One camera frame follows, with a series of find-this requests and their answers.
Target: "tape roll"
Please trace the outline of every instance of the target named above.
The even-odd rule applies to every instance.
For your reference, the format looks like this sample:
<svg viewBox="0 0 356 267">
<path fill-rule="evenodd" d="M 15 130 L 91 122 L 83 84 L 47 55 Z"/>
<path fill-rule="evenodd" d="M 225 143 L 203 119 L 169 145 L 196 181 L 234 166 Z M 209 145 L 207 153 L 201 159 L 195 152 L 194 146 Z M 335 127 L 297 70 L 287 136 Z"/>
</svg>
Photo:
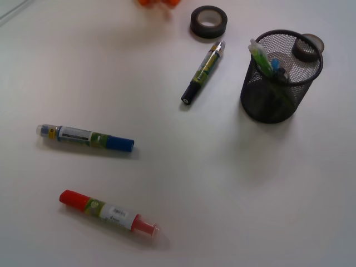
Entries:
<svg viewBox="0 0 356 267">
<path fill-rule="evenodd" d="M 199 37 L 213 39 L 226 30 L 228 17 L 218 7 L 202 6 L 194 10 L 190 17 L 190 28 Z"/>
<path fill-rule="evenodd" d="M 310 33 L 303 34 L 306 38 L 311 40 L 320 52 L 324 51 L 324 42 L 318 37 Z M 303 61 L 303 62 L 314 62 L 319 59 L 319 56 L 316 52 L 313 52 L 309 46 L 307 46 L 302 40 L 297 39 L 292 48 L 293 55 Z"/>
</svg>

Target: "red marker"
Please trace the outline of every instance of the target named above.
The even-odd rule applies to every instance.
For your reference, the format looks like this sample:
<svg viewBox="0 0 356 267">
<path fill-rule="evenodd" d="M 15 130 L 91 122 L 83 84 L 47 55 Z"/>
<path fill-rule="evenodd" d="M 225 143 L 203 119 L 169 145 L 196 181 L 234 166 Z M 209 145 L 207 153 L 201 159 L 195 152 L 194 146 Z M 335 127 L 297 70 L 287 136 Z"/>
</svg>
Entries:
<svg viewBox="0 0 356 267">
<path fill-rule="evenodd" d="M 60 196 L 60 202 L 131 232 L 139 231 L 154 237 L 159 231 L 156 224 L 153 225 L 146 222 L 140 214 L 127 212 L 120 207 L 115 207 L 74 191 L 64 191 Z"/>
</svg>

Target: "blue pen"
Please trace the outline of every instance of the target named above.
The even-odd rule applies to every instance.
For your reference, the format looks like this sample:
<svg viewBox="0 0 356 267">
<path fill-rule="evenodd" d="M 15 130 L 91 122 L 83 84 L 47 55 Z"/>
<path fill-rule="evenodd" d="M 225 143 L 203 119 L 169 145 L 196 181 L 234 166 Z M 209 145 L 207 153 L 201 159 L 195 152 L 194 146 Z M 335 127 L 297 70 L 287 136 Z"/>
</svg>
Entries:
<svg viewBox="0 0 356 267">
<path fill-rule="evenodd" d="M 58 142 L 68 142 L 103 149 L 114 149 L 131 152 L 134 140 L 119 138 L 112 135 L 104 135 L 99 132 L 80 130 L 67 126 L 43 124 L 38 125 L 36 133 Z"/>
<path fill-rule="evenodd" d="M 277 58 L 273 58 L 271 61 L 272 69 L 276 72 L 279 69 L 279 60 Z"/>
</svg>

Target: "blue cap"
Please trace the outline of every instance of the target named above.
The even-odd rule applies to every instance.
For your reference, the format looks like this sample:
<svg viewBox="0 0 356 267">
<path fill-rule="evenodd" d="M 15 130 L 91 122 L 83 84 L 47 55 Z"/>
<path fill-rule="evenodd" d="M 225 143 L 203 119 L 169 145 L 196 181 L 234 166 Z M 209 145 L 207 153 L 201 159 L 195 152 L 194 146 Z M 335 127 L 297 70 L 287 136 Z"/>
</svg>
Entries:
<svg viewBox="0 0 356 267">
<path fill-rule="evenodd" d="M 131 139 L 109 136 L 106 142 L 106 148 L 131 152 L 134 143 L 134 140 Z"/>
</svg>

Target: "pen holder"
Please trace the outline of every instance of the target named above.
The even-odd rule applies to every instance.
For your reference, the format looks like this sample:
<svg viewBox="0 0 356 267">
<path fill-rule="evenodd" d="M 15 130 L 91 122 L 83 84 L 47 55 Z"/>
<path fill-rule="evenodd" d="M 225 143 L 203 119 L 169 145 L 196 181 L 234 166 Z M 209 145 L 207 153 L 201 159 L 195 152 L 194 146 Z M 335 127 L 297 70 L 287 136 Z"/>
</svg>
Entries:
<svg viewBox="0 0 356 267">
<path fill-rule="evenodd" d="M 317 46 L 299 33 L 275 30 L 256 39 L 266 48 L 271 62 L 277 58 L 280 67 L 289 75 L 283 83 L 265 75 L 251 57 L 244 85 L 241 104 L 253 119 L 264 123 L 278 123 L 289 118 L 298 108 L 312 82 L 323 69 L 323 56 Z M 303 62 L 293 55 L 295 44 L 305 53 L 316 55 L 313 62 Z"/>
</svg>

